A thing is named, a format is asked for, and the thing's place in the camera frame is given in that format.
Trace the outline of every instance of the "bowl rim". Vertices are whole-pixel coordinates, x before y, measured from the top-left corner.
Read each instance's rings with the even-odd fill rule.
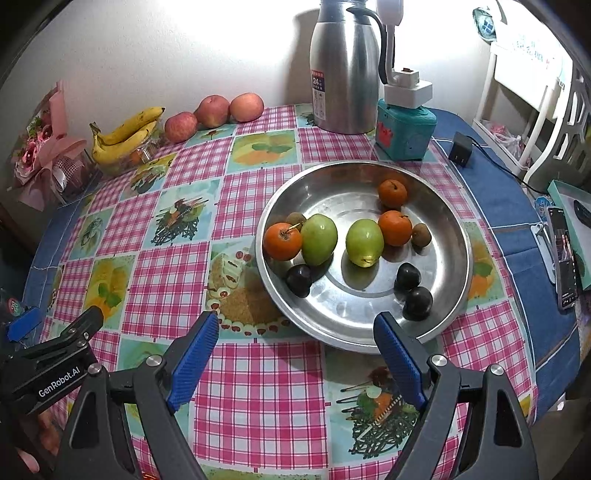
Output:
[[[349,351],[353,351],[353,352],[359,352],[359,353],[369,353],[369,354],[374,354],[374,355],[379,354],[378,347],[376,346],[375,343],[373,343],[372,345],[368,345],[365,343],[354,343],[354,342],[350,342],[348,340],[343,340],[341,338],[329,335],[326,332],[319,331],[319,330],[313,328],[305,320],[303,320],[287,304],[287,302],[285,302],[283,297],[279,294],[279,292],[275,288],[274,283],[271,281],[271,276],[269,275],[269,272],[268,272],[267,262],[265,260],[264,253],[262,250],[262,238],[265,233],[265,224],[267,223],[271,209],[273,208],[273,206],[277,202],[277,199],[291,185],[293,185],[294,183],[296,183],[297,181],[299,181],[300,179],[302,179],[306,175],[311,174],[312,172],[315,172],[317,170],[322,170],[324,168],[332,168],[332,167],[343,166],[343,165],[348,165],[348,164],[356,164],[356,165],[365,164],[370,167],[380,166],[380,167],[388,168],[390,170],[397,171],[402,174],[408,175],[408,176],[412,177],[414,180],[419,181],[424,186],[429,188],[435,195],[437,195],[437,197],[447,206],[447,208],[449,208],[449,210],[451,211],[451,213],[456,221],[457,226],[460,229],[460,232],[462,234],[462,238],[464,240],[465,252],[466,252],[466,256],[467,256],[467,267],[468,267],[466,269],[466,275],[463,279],[462,293],[461,293],[460,297],[458,298],[456,304],[454,305],[454,307],[450,311],[450,313],[441,322],[439,322],[439,324],[437,326],[433,327],[428,332],[425,332],[422,335],[420,335],[419,337],[417,337],[417,340],[419,340],[421,343],[426,343],[429,340],[432,340],[433,338],[435,338],[442,331],[444,331],[456,319],[457,315],[460,313],[460,311],[462,310],[462,308],[466,304],[466,300],[468,297],[468,292],[470,290],[470,284],[471,284],[471,280],[472,280],[472,270],[473,270],[472,244],[470,243],[470,238],[468,237],[468,234],[467,234],[466,229],[463,225],[463,222],[459,219],[456,210],[447,201],[447,199],[445,199],[444,197],[439,195],[439,193],[435,190],[435,188],[429,182],[422,179],[418,175],[415,175],[414,173],[409,172],[408,170],[404,170],[403,168],[396,167],[393,165],[388,165],[385,163],[368,161],[368,160],[339,160],[339,161],[331,161],[331,162],[322,163],[320,165],[316,165],[316,166],[310,167],[310,168],[305,168],[304,170],[302,170],[301,172],[299,172],[298,174],[296,174],[295,176],[293,176],[292,178],[287,180],[281,187],[279,187],[279,189],[277,189],[277,191],[272,195],[270,200],[267,202],[264,210],[261,213],[261,217],[259,218],[259,222],[256,227],[255,258],[256,258],[256,266],[259,271],[259,275],[261,277],[263,285],[265,286],[267,293],[271,296],[271,299],[273,300],[275,305],[277,305],[277,307],[279,307],[279,309],[281,310],[283,315],[285,315],[290,321],[295,323],[301,330],[306,332],[308,335],[310,335],[310,336],[316,338],[317,340],[320,340],[328,345],[331,345],[331,346],[334,346],[334,347],[337,347],[340,349],[349,350]]]

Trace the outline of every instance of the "charger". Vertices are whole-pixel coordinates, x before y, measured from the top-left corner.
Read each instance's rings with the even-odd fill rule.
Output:
[[[453,136],[452,150],[447,157],[461,167],[465,167],[472,155],[472,140],[466,135],[456,132]]]

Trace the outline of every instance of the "black plum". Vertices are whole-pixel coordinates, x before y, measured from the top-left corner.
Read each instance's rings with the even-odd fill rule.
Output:
[[[402,290],[411,290],[421,283],[421,273],[414,265],[406,262],[398,267],[395,286]]]
[[[416,287],[408,292],[402,315],[407,320],[418,322],[429,316],[433,306],[433,296],[425,287]]]
[[[308,265],[295,265],[287,271],[285,283],[294,295],[304,299],[310,294],[312,270]]]

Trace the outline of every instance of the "banana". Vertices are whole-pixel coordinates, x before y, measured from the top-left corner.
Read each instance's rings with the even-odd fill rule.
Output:
[[[146,110],[142,110],[131,118],[128,118],[122,125],[118,126],[110,134],[100,133],[100,129],[94,125],[93,131],[96,129],[98,132],[99,140],[103,145],[116,145],[127,140],[131,135],[136,133],[144,125],[157,120],[160,115],[164,113],[164,107],[152,106]]]
[[[156,128],[157,123],[157,121],[151,122],[131,135],[131,137],[124,142],[120,142],[116,145],[103,145],[99,138],[99,133],[91,125],[94,138],[92,158],[94,158],[99,165],[103,166],[117,163],[121,157],[129,155],[133,150],[138,148],[141,143],[150,136],[154,128]]]

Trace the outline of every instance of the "wall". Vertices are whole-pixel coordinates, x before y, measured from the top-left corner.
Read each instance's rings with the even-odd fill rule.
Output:
[[[408,0],[397,67],[434,83],[428,106],[471,122],[488,63],[472,9],[481,0]],[[368,6],[375,7],[375,0]],[[25,50],[0,89],[0,155],[10,153],[43,95],[63,79],[70,133],[90,140],[128,115],[193,110],[212,93],[259,93],[268,106],[310,101],[309,45],[319,0],[74,0]],[[3,175],[9,180],[9,171]],[[0,201],[38,239],[49,214]]]

